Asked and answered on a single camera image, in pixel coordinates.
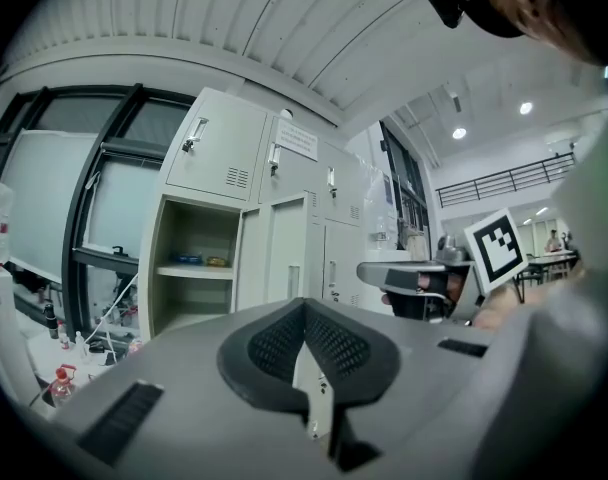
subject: balcony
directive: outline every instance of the balcony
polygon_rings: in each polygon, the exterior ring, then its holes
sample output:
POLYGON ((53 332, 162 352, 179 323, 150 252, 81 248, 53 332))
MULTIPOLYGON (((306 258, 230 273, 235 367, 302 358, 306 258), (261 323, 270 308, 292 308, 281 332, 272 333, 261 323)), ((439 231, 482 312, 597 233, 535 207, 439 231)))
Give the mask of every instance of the balcony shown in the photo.
POLYGON ((488 197, 518 192, 530 187, 563 180, 575 166, 573 153, 533 162, 507 171, 437 189, 442 208, 488 197))

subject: white cable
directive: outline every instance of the white cable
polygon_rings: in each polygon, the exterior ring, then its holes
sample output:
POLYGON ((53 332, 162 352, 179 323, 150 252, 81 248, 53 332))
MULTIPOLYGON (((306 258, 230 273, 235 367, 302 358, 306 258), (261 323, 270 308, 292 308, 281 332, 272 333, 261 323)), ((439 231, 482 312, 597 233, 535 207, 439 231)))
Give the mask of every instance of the white cable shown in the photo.
MULTIPOLYGON (((108 316, 113 312, 113 310, 115 309, 115 307, 117 306, 117 304, 119 303, 119 301, 122 300, 122 297, 124 297, 124 294, 128 291, 128 289, 135 282, 135 280, 137 279, 137 276, 139 276, 139 275, 140 275, 139 272, 137 274, 135 274, 133 276, 133 279, 131 279, 131 281, 126 285, 126 288, 124 288, 124 290, 122 290, 122 293, 120 293, 117 296, 117 299, 115 299, 115 302, 113 302, 113 305, 104 314, 104 316, 100 319, 100 323, 97 324, 97 327, 95 327, 95 330, 91 333, 91 335, 88 338, 86 338, 84 340, 84 345, 86 345, 89 342, 89 340, 93 336, 95 336, 95 333, 99 330, 99 328, 102 326, 102 324, 106 322, 106 319, 108 318, 108 316)), ((108 341, 108 346, 111 349, 111 352, 113 352, 113 360, 117 361, 117 356, 115 355, 115 350, 113 349, 113 342, 111 341, 111 333, 109 332, 108 327, 106 328, 106 339, 108 341)))

